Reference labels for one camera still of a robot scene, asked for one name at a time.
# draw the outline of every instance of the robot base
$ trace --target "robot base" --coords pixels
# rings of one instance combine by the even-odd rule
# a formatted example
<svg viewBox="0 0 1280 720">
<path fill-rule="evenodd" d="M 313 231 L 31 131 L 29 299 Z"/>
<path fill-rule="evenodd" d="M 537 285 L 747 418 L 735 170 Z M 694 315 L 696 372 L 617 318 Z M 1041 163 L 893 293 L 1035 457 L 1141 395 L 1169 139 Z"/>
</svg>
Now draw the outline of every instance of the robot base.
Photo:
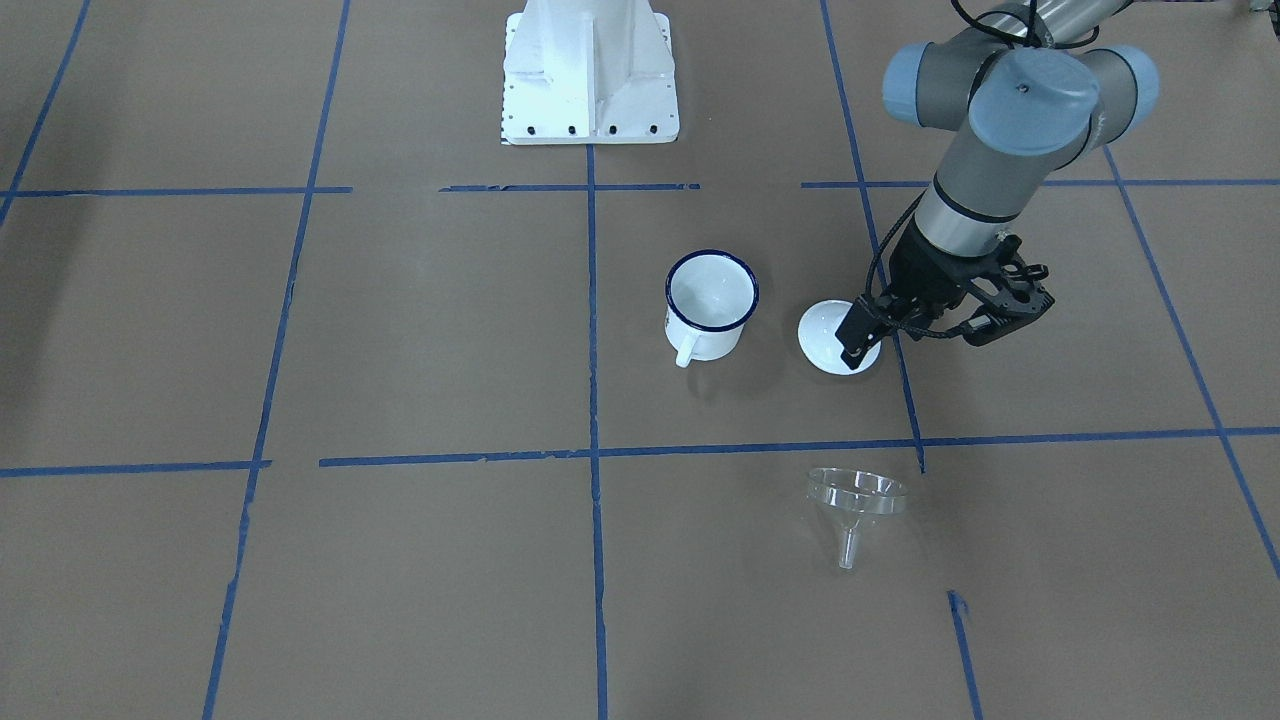
<svg viewBox="0 0 1280 720">
<path fill-rule="evenodd" d="M 646 0 L 531 1 L 507 19 L 502 140 L 509 145 L 672 142 L 680 133 L 671 20 Z"/>
</svg>

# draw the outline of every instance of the white saucer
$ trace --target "white saucer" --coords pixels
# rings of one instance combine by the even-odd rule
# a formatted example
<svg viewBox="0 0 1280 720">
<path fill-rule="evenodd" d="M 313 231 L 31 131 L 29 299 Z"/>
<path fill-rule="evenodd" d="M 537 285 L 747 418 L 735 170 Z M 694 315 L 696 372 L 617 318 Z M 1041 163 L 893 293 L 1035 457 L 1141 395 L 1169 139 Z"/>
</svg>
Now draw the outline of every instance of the white saucer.
<svg viewBox="0 0 1280 720">
<path fill-rule="evenodd" d="M 836 338 L 836 329 L 840 328 L 840 323 L 845 320 L 845 315 L 849 314 L 849 309 L 852 306 L 852 302 L 844 300 L 823 300 L 805 310 L 805 314 L 800 318 L 800 327 L 796 331 L 800 338 L 800 350 L 804 350 L 804 356 L 824 373 L 831 373 L 832 375 L 854 375 L 870 368 L 876 363 L 876 359 L 879 357 L 881 343 L 877 342 L 863 356 L 863 361 L 858 365 L 856 370 L 850 370 L 849 365 L 845 365 L 845 361 L 840 359 L 840 354 L 845 351 L 845 346 Z"/>
</svg>

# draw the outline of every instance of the blue tape line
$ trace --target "blue tape line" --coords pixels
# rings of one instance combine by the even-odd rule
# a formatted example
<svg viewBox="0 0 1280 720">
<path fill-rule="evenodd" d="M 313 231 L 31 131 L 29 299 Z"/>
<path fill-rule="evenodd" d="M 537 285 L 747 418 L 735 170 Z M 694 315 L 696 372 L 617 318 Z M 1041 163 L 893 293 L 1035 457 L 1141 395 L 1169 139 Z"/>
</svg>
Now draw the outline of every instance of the blue tape line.
<svg viewBox="0 0 1280 720">
<path fill-rule="evenodd" d="M 886 450 L 915 447 L 913 439 L 854 439 L 829 442 L 762 442 L 744 445 L 671 445 L 650 447 L 608 447 L 600 457 L 641 457 L 662 455 L 737 455 L 744 452 L 805 452 L 814 450 Z"/>
<path fill-rule="evenodd" d="M 0 468 L 0 478 L 59 478 L 76 475 L 146 475 L 156 473 L 204 473 L 269 468 L 270 460 L 224 462 L 145 462 L 141 465 L 61 465 L 52 468 Z"/>
<path fill-rule="evenodd" d="M 31 155 L 36 151 L 36 141 L 40 140 L 40 132 L 45 128 L 45 120 L 49 118 L 49 110 L 54 106 L 54 97 L 58 96 L 58 88 L 63 85 L 67 67 L 72 63 L 72 54 L 76 53 L 81 31 L 84 29 L 84 18 L 88 17 L 88 4 L 90 0 L 84 0 L 81 4 L 81 12 L 76 17 L 76 27 L 72 28 L 72 37 L 67 41 L 63 60 L 58 64 L 58 72 L 54 73 L 54 82 L 49 87 L 49 94 L 45 95 L 45 104 L 40 106 L 40 114 L 36 115 L 36 127 L 31 129 L 31 136 L 27 137 L 27 146 L 22 151 L 22 159 L 18 160 L 18 169 L 13 174 L 13 182 L 9 183 L 9 195 L 5 196 L 4 205 L 0 205 L 0 225 L 4 225 L 4 222 L 9 218 L 9 209 L 13 208 L 13 193 L 18 192 L 18 187 L 22 186 L 22 176 L 27 173 L 27 165 L 31 164 Z"/>
<path fill-rule="evenodd" d="M 284 301 L 280 305 L 280 322 L 275 331 L 275 346 L 271 351 L 271 369 L 266 377 L 266 391 L 262 395 L 262 418 L 257 428 L 257 438 L 253 442 L 253 460 L 262 459 L 266 447 L 266 429 L 271 421 L 271 402 L 275 398 L 275 383 L 280 374 L 280 357 L 284 355 L 284 338 L 288 332 L 289 309 L 293 305 L 293 286 L 298 279 L 298 260 L 302 256 L 302 245 L 307 234 L 307 223 L 311 215 L 311 200 L 315 196 L 316 177 L 320 173 L 320 155 L 324 149 L 325 131 L 329 124 L 329 109 L 333 106 L 333 91 L 338 83 L 338 65 L 342 61 L 342 45 L 347 36 L 347 19 L 351 15 L 351 0 L 343 0 L 342 17 L 338 20 L 338 37 L 334 42 L 333 60 L 329 65 L 329 83 L 325 87 L 324 104 L 320 108 L 320 124 L 316 128 L 315 146 L 311 150 L 311 169 L 307 173 L 307 192 L 302 196 L 302 213 L 298 217 L 298 231 L 293 238 L 293 255 L 289 260 L 289 277 L 284 286 Z M 236 543 L 236 571 L 230 583 L 227 584 L 227 596 L 223 600 L 223 616 L 218 628 L 218 644 L 214 648 L 214 662 L 209 671 L 209 689 L 205 693 L 205 707 L 202 720 L 212 720 L 214 705 L 218 701 L 218 685 L 221 680 L 223 660 L 227 655 L 227 638 L 230 635 L 232 616 L 236 610 L 236 592 L 239 588 L 241 569 L 244 565 L 244 544 L 248 539 L 250 506 L 257 492 L 259 466 L 255 465 L 248 471 L 248 482 L 244 484 L 244 502 L 241 506 L 239 537 Z"/>
<path fill-rule="evenodd" d="M 439 192 L 671 192 L 701 190 L 696 182 L 654 182 L 632 184 L 451 184 Z"/>
<path fill-rule="evenodd" d="M 1213 429 L 1133 430 L 1112 433 L 1047 433 L 1030 436 L 977 436 L 924 438 L 929 447 L 975 447 L 980 445 L 1041 445 L 1070 442 L 1119 442 L 1135 439 L 1184 439 L 1217 437 Z"/>
<path fill-rule="evenodd" d="M 439 192 L 582 192 L 585 184 L 451 184 Z"/>
<path fill-rule="evenodd" d="M 1267 186 L 1280 184 L 1280 178 L 1244 178 L 1244 179 L 1129 179 L 1128 186 L 1172 186 L 1172 187 L 1230 187 L 1230 186 Z"/>
<path fill-rule="evenodd" d="M 1236 436 L 1276 436 L 1280 428 L 1233 428 Z M 1053 445 L 1073 442 L 1125 442 L 1144 439 L 1188 439 L 1217 437 L 1212 428 L 1174 430 L 1132 430 L 1107 433 L 1044 433 L 1028 436 L 969 436 L 922 438 L 927 447 L 978 447 L 1000 445 Z M 572 460 L 590 457 L 650 457 L 667 455 L 739 455 L 753 452 L 812 452 L 820 450 L 891 450 L 915 447 L 914 438 L 850 439 L 819 442 L 760 442 L 740 445 L 662 445 L 637 447 L 599 447 L 596 450 L 530 450 L 518 452 L 453 452 L 438 455 L 385 455 L 367 457 L 325 457 L 321 468 L 349 468 L 372 465 L 434 465 L 448 462 L 512 461 L 512 460 Z"/>
<path fill-rule="evenodd" d="M 1160 290 L 1160 299 L 1165 302 L 1165 310 L 1169 313 L 1169 319 L 1174 323 L 1174 331 L 1178 333 L 1178 342 L 1183 346 L 1183 354 L 1187 355 L 1187 361 L 1192 366 L 1192 374 L 1196 375 L 1196 384 L 1199 387 L 1201 397 L 1204 400 L 1204 407 L 1208 409 L 1210 418 L 1213 420 L 1213 428 L 1217 430 L 1219 441 L 1222 443 L 1222 451 L 1226 452 L 1226 459 L 1231 465 L 1231 473 L 1235 474 L 1235 483 L 1240 487 L 1240 495 L 1244 496 L 1244 503 L 1249 507 L 1249 515 L 1253 516 L 1253 527 L 1258 530 L 1258 538 L 1262 539 L 1262 547 L 1267 552 L 1267 557 L 1271 560 L 1271 569 L 1276 578 L 1280 579 L 1280 556 L 1276 555 L 1275 543 L 1271 542 L 1271 533 L 1267 532 L 1267 525 L 1262 520 L 1262 514 L 1258 511 L 1258 505 L 1253 500 L 1253 491 L 1249 489 L 1249 482 L 1244 478 L 1244 471 L 1240 469 L 1240 462 L 1235 457 L 1235 448 L 1231 447 L 1231 441 L 1228 437 L 1226 428 L 1222 425 L 1222 418 L 1217 413 L 1217 406 L 1213 404 L 1213 397 L 1208 392 L 1208 383 L 1204 382 L 1204 373 L 1201 372 L 1199 363 L 1196 361 L 1196 354 L 1192 351 L 1190 340 L 1187 337 L 1187 331 L 1183 328 L 1183 322 L 1178 315 L 1178 310 L 1174 307 L 1172 296 L 1169 293 L 1169 287 L 1165 286 L 1165 278 L 1160 273 L 1160 265 L 1156 263 L 1156 255 L 1151 250 L 1151 243 L 1147 241 L 1147 233 L 1142 228 L 1142 222 L 1138 219 L 1138 210 L 1134 209 L 1133 200 L 1129 197 L 1129 190 L 1125 187 L 1126 181 L 1120 177 L 1120 168 L 1116 165 L 1115 156 L 1111 154 L 1110 147 L 1102 149 L 1103 155 L 1106 155 L 1107 164 L 1111 167 L 1111 174 L 1116 178 L 1116 186 L 1120 188 L 1120 196 L 1124 199 L 1125 210 L 1129 211 L 1129 220 L 1133 223 L 1134 232 L 1138 233 L 1138 242 L 1142 245 L 1142 252 L 1147 256 L 1147 265 L 1151 268 L 1151 275 L 1156 281 L 1156 287 Z"/>
<path fill-rule="evenodd" d="M 696 182 L 652 182 L 652 183 L 637 183 L 637 184 L 598 184 L 595 190 L 598 192 L 618 192 L 618 191 L 631 191 L 631 192 L 672 192 L 681 190 L 701 190 L 703 186 Z"/>
<path fill-rule="evenodd" d="M 312 188 L 316 195 L 349 195 L 351 186 Z M 305 195 L 306 187 L 156 187 L 136 190 L 19 190 L 14 197 L 187 197 L 205 195 Z"/>
<path fill-rule="evenodd" d="M 1130 187 L 1258 187 L 1280 184 L 1280 178 L 1242 178 L 1242 179 L 1125 179 Z M 1114 187 L 1114 179 L 1047 179 L 1044 187 Z M 854 190 L 858 187 L 929 187 L 929 181 L 815 181 L 803 182 L 805 190 Z"/>
<path fill-rule="evenodd" d="M 872 214 L 872 197 L 867 191 L 867 176 L 863 173 L 863 155 L 858 149 L 858 133 L 854 131 L 854 114 L 849 109 L 849 94 L 845 91 L 845 74 L 840 69 L 840 54 L 836 51 L 836 35 L 831 27 L 831 10 L 827 0 L 822 1 L 822 23 L 827 32 L 827 50 L 831 53 L 831 69 L 836 74 L 836 90 L 840 92 L 840 108 L 845 114 L 845 131 L 849 133 L 849 151 L 854 159 L 854 174 L 858 177 L 858 192 L 863 200 L 863 215 L 867 219 L 867 233 L 869 234 L 872 252 L 879 250 L 879 233 L 876 231 L 876 218 Z M 876 268 L 881 284 L 887 286 L 884 264 L 878 263 Z M 915 414 L 915 397 L 911 392 L 911 377 L 906 370 L 906 356 L 902 355 L 902 341 L 897 333 L 892 334 L 893 348 L 897 351 L 897 368 L 902 375 L 902 397 L 906 402 L 906 415 L 911 424 L 911 437 L 915 439 L 915 459 L 920 464 L 920 473 L 925 471 L 924 445 L 920 442 L 920 420 Z"/>
<path fill-rule="evenodd" d="M 1280 436 L 1280 428 L 1226 428 L 1226 434 L 1231 437 L 1265 437 Z"/>
<path fill-rule="evenodd" d="M 978 680 L 973 674 L 973 659 L 969 657 L 969 638 L 964 632 L 964 618 L 969 615 L 969 605 L 956 591 L 947 591 L 947 603 L 951 606 L 951 625 L 956 632 L 956 646 L 960 647 L 960 664 L 964 666 L 964 682 L 969 688 L 969 706 L 973 720 L 982 720 L 982 698 L 978 697 Z"/>
<path fill-rule="evenodd" d="M 604 527 L 600 516 L 600 393 L 598 378 L 599 313 L 596 307 L 596 224 L 595 224 L 595 146 L 586 146 L 586 264 L 589 323 L 589 366 L 591 372 L 591 552 L 595 573 L 595 702 L 599 720 L 609 717 L 609 664 L 604 643 Z"/>
<path fill-rule="evenodd" d="M 325 457 L 321 468 L 369 468 L 376 465 L 445 465 L 451 462 L 509 462 L 513 460 L 570 460 L 588 457 L 589 450 L 525 450 L 517 452 L 451 452 L 442 455 L 383 455 L 370 457 Z"/>
</svg>

